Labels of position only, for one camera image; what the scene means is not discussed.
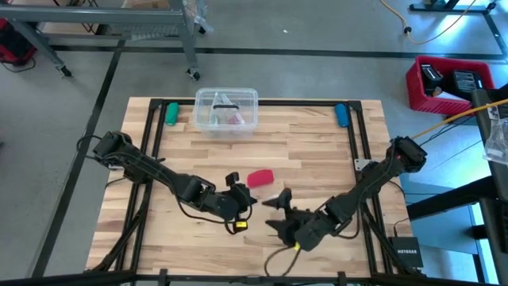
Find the red tool box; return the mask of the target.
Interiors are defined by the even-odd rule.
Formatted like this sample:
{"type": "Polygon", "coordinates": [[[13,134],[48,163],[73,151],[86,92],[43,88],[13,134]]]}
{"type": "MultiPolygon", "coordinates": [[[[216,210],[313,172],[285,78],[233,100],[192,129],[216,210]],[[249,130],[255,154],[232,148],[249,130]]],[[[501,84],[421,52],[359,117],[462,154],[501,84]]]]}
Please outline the red tool box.
{"type": "Polygon", "coordinates": [[[6,19],[0,18],[0,63],[25,65],[36,50],[6,19]]]}

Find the clear plastic storage bin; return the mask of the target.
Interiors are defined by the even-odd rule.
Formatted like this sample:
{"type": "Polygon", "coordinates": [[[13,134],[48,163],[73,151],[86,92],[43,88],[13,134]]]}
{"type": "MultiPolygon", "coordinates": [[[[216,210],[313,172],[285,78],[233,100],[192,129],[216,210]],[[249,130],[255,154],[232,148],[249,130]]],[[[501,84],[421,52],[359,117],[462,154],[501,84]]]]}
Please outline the clear plastic storage bin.
{"type": "Polygon", "coordinates": [[[201,88],[195,94],[193,125],[195,129],[212,138],[245,137],[258,126],[258,93],[245,87],[201,88]],[[235,126],[227,123],[230,115],[239,113],[245,125],[235,126]],[[218,129],[209,128],[212,114],[221,117],[218,129]]]}

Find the red elastic bandage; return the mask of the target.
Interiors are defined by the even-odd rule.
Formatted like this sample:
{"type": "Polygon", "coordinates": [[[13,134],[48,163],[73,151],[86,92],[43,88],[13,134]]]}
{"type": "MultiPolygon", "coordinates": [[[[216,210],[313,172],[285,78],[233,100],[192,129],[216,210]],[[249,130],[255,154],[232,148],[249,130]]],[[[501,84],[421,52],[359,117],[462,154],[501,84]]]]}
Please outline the red elastic bandage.
{"type": "Polygon", "coordinates": [[[250,188],[263,187],[272,184],[274,180],[274,173],[271,169],[260,169],[248,174],[247,185],[250,188]]]}

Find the red plastic crate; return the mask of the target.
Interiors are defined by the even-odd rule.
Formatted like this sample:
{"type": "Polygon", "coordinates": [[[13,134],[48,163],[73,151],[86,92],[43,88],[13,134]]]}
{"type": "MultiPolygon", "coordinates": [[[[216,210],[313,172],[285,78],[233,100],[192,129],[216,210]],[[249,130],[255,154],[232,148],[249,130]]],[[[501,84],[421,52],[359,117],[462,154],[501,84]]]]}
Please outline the red plastic crate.
{"type": "Polygon", "coordinates": [[[443,57],[417,56],[414,63],[406,73],[406,87],[409,105],[412,110],[455,115],[471,109],[471,102],[455,99],[440,99],[428,96],[425,93],[424,73],[421,70],[423,64],[428,64],[444,76],[447,83],[452,79],[455,70],[474,72],[479,76],[482,87],[493,89],[495,87],[491,77],[491,70],[487,64],[481,61],[455,60],[443,57]]]}

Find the grey metal cart frame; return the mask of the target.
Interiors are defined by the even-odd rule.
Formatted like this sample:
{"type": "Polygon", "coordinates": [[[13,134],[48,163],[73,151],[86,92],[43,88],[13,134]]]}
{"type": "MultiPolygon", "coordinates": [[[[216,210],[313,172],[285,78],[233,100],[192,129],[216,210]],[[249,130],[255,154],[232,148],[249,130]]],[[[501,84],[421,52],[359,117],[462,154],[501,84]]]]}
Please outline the grey metal cart frame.
{"type": "Polygon", "coordinates": [[[174,37],[183,47],[189,68],[187,74],[198,81],[198,60],[195,51],[194,33],[197,25],[187,15],[185,0],[166,0],[169,7],[159,8],[81,8],[76,6],[23,6],[10,5],[0,0],[0,17],[5,18],[23,37],[53,62],[56,70],[63,76],[72,73],[65,63],[50,47],[42,33],[29,24],[31,22],[91,23],[100,25],[119,25],[131,29],[143,28],[145,33],[155,33],[158,38],[174,37]]]}

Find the black floor stand frame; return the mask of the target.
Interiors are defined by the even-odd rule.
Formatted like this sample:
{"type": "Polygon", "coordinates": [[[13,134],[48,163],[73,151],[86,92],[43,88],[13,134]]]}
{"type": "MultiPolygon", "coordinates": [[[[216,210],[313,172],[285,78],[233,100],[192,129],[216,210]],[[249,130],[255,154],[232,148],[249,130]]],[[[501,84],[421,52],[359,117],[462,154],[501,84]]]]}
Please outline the black floor stand frame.
{"type": "Polygon", "coordinates": [[[501,51],[501,59],[508,60],[508,45],[502,38],[497,25],[495,24],[491,11],[496,7],[497,0],[491,0],[486,5],[476,5],[472,2],[468,5],[460,5],[461,0],[422,0],[422,3],[414,3],[409,5],[410,12],[440,12],[447,14],[473,13],[481,14],[487,23],[487,26],[493,35],[495,42],[501,51]]]}

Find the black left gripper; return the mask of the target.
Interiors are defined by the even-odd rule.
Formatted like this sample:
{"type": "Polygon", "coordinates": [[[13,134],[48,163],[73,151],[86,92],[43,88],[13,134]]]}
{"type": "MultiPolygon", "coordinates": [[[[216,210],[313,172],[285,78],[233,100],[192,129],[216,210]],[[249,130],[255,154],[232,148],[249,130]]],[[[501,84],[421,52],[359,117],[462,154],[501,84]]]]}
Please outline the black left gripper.
{"type": "Polygon", "coordinates": [[[238,234],[248,229],[249,208],[257,203],[252,199],[250,189],[240,182],[238,172],[225,177],[225,190],[213,187],[211,214],[220,218],[229,234],[238,234]]]}

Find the black Netgear network switch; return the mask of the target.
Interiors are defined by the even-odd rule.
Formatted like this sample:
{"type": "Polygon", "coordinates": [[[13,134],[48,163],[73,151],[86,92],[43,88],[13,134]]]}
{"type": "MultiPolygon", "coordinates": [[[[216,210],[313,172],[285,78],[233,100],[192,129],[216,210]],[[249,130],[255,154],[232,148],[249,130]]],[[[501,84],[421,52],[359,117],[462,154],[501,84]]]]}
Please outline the black Netgear network switch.
{"type": "Polygon", "coordinates": [[[423,267],[420,245],[415,237],[390,237],[394,251],[409,267],[420,269],[423,267]]]}

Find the blue bandage roll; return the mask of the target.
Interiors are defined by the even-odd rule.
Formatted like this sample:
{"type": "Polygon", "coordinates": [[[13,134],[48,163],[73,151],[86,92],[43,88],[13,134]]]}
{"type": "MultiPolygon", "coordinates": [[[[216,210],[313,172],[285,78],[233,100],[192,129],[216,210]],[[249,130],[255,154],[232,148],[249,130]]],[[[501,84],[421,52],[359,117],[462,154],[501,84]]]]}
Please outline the blue bandage roll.
{"type": "Polygon", "coordinates": [[[337,124],[339,127],[347,128],[349,126],[348,106],[344,103],[338,103],[334,107],[334,112],[337,117],[337,124]]]}

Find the crumpled clear plastic bag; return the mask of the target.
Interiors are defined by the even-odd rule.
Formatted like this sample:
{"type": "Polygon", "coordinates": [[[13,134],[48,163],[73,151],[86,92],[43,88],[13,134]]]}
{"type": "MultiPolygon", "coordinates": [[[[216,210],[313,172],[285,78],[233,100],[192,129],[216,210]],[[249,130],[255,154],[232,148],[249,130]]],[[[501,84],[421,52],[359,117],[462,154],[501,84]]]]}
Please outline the crumpled clear plastic bag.
{"type": "Polygon", "coordinates": [[[491,128],[483,158],[508,166],[508,104],[489,107],[487,114],[491,128]]]}

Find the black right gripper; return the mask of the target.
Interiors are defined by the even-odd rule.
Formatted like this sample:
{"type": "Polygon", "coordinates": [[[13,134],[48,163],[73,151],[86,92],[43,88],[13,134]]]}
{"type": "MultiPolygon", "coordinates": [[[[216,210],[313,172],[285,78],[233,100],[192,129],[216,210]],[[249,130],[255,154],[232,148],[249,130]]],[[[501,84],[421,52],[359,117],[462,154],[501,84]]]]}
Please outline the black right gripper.
{"type": "Polygon", "coordinates": [[[291,209],[291,200],[291,189],[284,188],[276,198],[263,201],[262,204],[266,207],[288,210],[285,211],[285,220],[269,219],[265,224],[277,232],[277,237],[284,245],[299,244],[300,249],[309,252],[330,233],[330,220],[323,211],[291,209]]]}

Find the black desk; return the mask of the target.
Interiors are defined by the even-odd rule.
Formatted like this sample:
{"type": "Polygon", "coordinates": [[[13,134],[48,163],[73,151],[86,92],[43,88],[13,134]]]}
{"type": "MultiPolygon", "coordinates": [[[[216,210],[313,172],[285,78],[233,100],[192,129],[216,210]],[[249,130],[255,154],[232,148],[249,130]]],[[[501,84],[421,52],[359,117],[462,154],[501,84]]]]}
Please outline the black desk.
{"type": "Polygon", "coordinates": [[[498,282],[508,285],[508,166],[493,162],[489,168],[489,176],[411,204],[408,213],[417,220],[478,203],[483,224],[470,227],[466,234],[489,241],[498,282]]]}

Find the black device in crate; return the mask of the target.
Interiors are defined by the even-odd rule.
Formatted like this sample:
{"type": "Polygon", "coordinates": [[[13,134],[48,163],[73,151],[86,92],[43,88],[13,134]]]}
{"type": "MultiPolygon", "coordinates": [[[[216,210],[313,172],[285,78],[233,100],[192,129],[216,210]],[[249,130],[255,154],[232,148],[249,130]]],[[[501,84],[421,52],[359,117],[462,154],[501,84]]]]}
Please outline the black device in crate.
{"type": "Polygon", "coordinates": [[[442,84],[444,76],[431,64],[422,64],[421,78],[425,94],[428,96],[433,96],[436,89],[442,84]]]}
{"type": "Polygon", "coordinates": [[[471,101],[472,92],[483,89],[483,82],[473,71],[454,70],[452,72],[452,90],[454,95],[471,101]]]}

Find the black aluminium table frame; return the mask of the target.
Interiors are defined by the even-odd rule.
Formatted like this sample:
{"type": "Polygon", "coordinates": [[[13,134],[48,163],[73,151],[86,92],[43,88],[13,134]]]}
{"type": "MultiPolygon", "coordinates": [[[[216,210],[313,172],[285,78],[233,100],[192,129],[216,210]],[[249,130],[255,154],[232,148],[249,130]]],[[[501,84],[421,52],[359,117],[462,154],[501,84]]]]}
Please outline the black aluminium table frame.
{"type": "MultiPolygon", "coordinates": [[[[248,174],[271,169],[274,181],[292,190],[292,203],[315,209],[329,197],[348,191],[355,180],[353,153],[365,154],[360,143],[360,123],[352,131],[339,127],[334,102],[275,100],[260,102],[259,125],[252,135],[239,140],[213,139],[195,129],[194,103],[180,99],[178,122],[164,123],[162,100],[132,97],[122,131],[134,145],[145,145],[148,155],[162,159],[177,171],[195,174],[225,188],[225,177],[238,172],[241,182],[248,174]]],[[[310,252],[286,250],[276,232],[265,224],[281,219],[283,212],[257,203],[248,229],[231,235],[224,226],[188,218],[174,196],[161,183],[134,187],[118,172],[110,174],[105,190],[87,267],[97,266],[121,236],[129,207],[138,208],[144,194],[149,206],[142,234],[134,234],[126,246],[123,269],[135,267],[144,278],[161,269],[171,275],[236,282],[320,284],[337,281],[343,272],[352,284],[364,284],[370,268],[383,271],[380,244],[354,225],[342,238],[326,237],[310,252]]]]}

